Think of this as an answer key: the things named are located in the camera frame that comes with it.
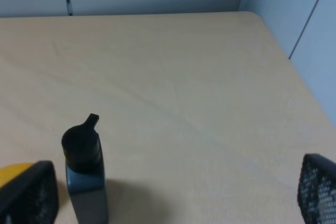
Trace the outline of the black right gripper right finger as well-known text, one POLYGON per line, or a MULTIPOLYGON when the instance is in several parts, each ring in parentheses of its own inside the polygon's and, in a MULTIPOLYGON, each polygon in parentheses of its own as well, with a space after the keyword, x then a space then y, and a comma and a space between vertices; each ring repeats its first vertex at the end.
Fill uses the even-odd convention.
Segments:
POLYGON ((335 162, 304 155, 297 202, 305 223, 335 223, 335 162))

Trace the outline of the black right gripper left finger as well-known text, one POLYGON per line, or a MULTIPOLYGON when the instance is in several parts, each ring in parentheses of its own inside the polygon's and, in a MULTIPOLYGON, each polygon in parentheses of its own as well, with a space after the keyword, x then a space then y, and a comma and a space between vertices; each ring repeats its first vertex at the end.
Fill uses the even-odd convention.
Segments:
POLYGON ((54 223, 59 210, 51 161, 38 161, 1 188, 1 223, 54 223))

